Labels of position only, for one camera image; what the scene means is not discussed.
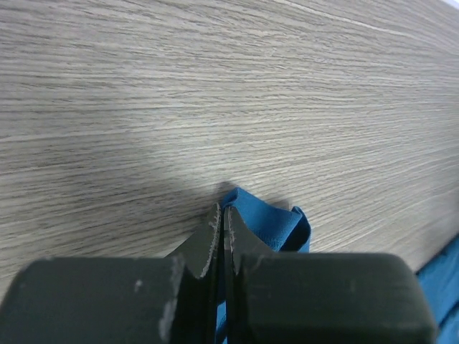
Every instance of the gray laminate surface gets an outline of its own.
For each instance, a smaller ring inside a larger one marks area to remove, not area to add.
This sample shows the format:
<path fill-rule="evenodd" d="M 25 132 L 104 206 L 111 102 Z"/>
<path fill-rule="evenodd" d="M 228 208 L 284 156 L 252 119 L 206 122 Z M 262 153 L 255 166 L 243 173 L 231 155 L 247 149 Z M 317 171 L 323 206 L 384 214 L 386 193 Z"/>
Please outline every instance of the gray laminate surface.
<path fill-rule="evenodd" d="M 437 0 L 3 0 L 0 295 L 45 255 L 165 254 L 234 184 L 417 269 L 458 233 L 458 93 Z"/>

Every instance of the blue cloth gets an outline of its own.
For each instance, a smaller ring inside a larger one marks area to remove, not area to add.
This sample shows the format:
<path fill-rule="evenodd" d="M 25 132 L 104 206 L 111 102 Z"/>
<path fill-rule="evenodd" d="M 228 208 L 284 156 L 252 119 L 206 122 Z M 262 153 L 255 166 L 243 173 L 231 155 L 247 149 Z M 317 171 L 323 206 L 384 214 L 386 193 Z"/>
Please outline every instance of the blue cloth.
<path fill-rule="evenodd" d="M 459 343 L 459 236 L 417 274 L 435 320 L 437 344 Z"/>
<path fill-rule="evenodd" d="M 222 201 L 222 208 L 234 206 L 244 219 L 248 229 L 255 233 L 274 251 L 308 252 L 311 226 L 306 215 L 294 206 L 292 211 L 270 206 L 252 194 L 235 188 Z M 223 295 L 224 282 L 219 279 L 219 294 Z M 217 342 L 224 340 L 226 304 L 217 308 Z"/>

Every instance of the wood grain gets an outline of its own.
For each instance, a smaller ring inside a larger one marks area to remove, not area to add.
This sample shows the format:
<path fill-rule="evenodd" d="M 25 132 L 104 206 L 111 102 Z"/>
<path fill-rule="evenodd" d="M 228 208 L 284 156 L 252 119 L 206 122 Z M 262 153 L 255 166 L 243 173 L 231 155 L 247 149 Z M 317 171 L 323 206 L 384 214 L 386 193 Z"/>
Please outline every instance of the wood grain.
<path fill-rule="evenodd" d="M 155 256 L 233 185 L 314 251 L 417 269 L 459 229 L 459 11 L 437 0 L 5 0 L 0 294 L 46 255 Z"/>

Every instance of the blue fabric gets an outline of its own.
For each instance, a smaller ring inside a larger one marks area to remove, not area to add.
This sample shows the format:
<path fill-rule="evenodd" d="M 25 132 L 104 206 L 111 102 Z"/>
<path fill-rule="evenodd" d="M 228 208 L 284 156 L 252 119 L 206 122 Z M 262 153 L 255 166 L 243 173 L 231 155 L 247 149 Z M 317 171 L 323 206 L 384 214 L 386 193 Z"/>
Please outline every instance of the blue fabric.
<path fill-rule="evenodd" d="M 437 344 L 459 343 L 459 236 L 417 274 L 435 320 Z"/>
<path fill-rule="evenodd" d="M 244 219 L 248 229 L 274 251 L 308 252 L 311 226 L 306 215 L 294 206 L 292 211 L 270 206 L 252 194 L 235 188 L 222 201 L 222 208 L 234 206 Z M 219 279 L 219 294 L 224 294 L 224 281 Z M 217 308 L 217 342 L 224 340 L 226 304 Z"/>
<path fill-rule="evenodd" d="M 440 328 L 437 344 L 459 343 L 459 307 L 455 307 Z"/>

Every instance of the wooden table surface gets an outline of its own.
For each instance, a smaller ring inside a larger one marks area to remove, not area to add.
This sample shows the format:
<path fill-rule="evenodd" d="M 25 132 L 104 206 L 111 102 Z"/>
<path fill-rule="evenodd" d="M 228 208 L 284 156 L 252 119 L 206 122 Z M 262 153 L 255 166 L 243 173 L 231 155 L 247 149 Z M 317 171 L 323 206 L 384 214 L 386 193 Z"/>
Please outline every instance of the wooden table surface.
<path fill-rule="evenodd" d="M 152 257 L 234 185 L 313 251 L 417 269 L 459 229 L 459 11 L 439 0 L 3 0 L 0 295 Z"/>

